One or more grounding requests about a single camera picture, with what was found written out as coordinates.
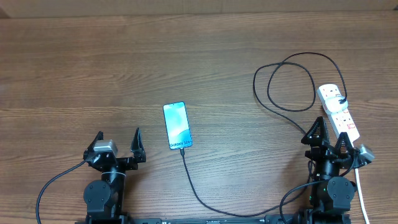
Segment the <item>light blue phone screen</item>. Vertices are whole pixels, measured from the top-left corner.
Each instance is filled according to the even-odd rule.
[[[171,103],[163,106],[166,121],[167,137],[170,149],[181,149],[192,146],[185,103]]]

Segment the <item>smartphone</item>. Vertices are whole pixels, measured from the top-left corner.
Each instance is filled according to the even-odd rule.
[[[178,102],[164,105],[163,112],[170,149],[183,149],[192,146],[185,103]]]

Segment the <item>wooden surface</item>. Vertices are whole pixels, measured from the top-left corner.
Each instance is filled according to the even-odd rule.
[[[393,10],[398,0],[0,0],[11,18]]]
[[[168,149],[162,105],[175,101],[187,104],[194,141],[187,164],[204,202],[243,214],[279,204],[305,182],[308,147],[296,128],[256,102],[252,77],[261,65],[303,51],[327,54],[340,66],[361,133],[356,144],[376,155],[360,170],[369,218],[396,223],[397,21],[394,11],[0,21],[0,223],[35,223],[42,186],[79,163],[99,130],[125,156],[137,127],[148,160],[127,173],[125,211],[225,217],[196,201],[180,153]],[[324,58],[291,62],[305,65],[317,86],[343,89]],[[267,105],[271,70],[257,83]],[[271,95],[282,106],[304,108],[310,80],[286,66],[272,81]],[[283,114],[308,129],[323,112],[317,99],[310,111]],[[43,222],[84,219],[83,189],[99,178],[84,166],[54,182],[42,199]],[[284,210],[294,212],[307,200],[308,193]],[[357,197],[350,214],[363,223]]]

